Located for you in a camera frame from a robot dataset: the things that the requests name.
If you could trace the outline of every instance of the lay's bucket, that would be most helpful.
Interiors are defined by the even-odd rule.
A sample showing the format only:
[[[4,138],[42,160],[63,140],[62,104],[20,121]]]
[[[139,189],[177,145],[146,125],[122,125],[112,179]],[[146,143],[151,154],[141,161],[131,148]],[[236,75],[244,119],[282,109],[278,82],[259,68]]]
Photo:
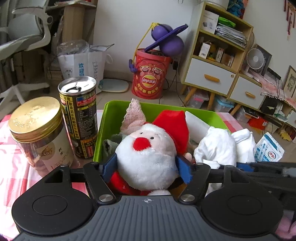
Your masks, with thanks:
[[[135,58],[138,71],[133,75],[133,94],[143,99],[160,98],[170,62],[171,58],[163,56],[158,50],[145,53],[144,49],[138,49]]]

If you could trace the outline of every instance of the plush toy face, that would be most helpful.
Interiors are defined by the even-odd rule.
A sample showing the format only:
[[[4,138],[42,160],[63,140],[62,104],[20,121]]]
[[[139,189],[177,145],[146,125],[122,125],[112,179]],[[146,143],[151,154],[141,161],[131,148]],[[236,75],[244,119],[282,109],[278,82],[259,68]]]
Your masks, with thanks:
[[[178,177],[174,142],[152,124],[145,124],[123,139],[115,152],[119,174],[135,189],[167,189]]]

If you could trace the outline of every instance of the chair base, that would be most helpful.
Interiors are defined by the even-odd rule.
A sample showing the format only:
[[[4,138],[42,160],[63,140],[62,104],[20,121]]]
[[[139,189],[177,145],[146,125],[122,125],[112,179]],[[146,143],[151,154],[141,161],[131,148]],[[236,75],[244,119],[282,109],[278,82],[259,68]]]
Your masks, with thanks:
[[[21,104],[25,103],[25,100],[21,94],[21,92],[27,92],[27,91],[32,91],[32,90],[39,90],[39,89],[44,89],[48,88],[49,84],[48,83],[38,83],[38,84],[22,84],[19,83],[17,85],[11,86],[9,89],[6,91],[2,92],[0,94],[0,98],[3,98],[2,101],[0,102],[0,111],[2,112],[2,109],[4,109],[9,102],[12,100],[13,97],[17,97],[19,102]],[[8,109],[6,110],[6,115],[14,111],[14,109]]]

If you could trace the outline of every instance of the yellow strap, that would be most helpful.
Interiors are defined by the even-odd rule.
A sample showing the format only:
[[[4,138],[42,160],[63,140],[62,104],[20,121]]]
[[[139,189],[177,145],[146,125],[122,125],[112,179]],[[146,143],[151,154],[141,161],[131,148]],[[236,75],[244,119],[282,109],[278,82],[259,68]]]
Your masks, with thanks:
[[[136,53],[137,53],[137,50],[138,50],[138,48],[139,48],[141,42],[142,42],[143,39],[146,37],[146,35],[149,33],[150,29],[154,29],[154,28],[155,28],[156,26],[158,26],[158,25],[159,25],[159,23],[151,23],[149,29],[147,30],[147,32],[145,33],[145,35],[143,36],[143,38],[142,38],[141,41],[139,42],[139,44],[138,44],[138,46],[137,46],[137,48],[136,48],[136,50],[135,50],[135,52],[134,52],[134,54],[133,54],[133,63],[134,63],[134,61],[135,61]]]

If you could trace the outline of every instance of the santa claus plush toy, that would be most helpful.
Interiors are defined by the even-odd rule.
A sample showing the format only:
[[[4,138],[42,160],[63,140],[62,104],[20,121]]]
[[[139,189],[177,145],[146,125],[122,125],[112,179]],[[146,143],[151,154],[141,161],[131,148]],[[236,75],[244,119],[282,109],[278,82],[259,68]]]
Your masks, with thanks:
[[[167,189],[179,175],[175,156],[186,153],[188,141],[184,111],[162,111],[118,145],[118,170],[108,186],[122,194],[170,195]]]

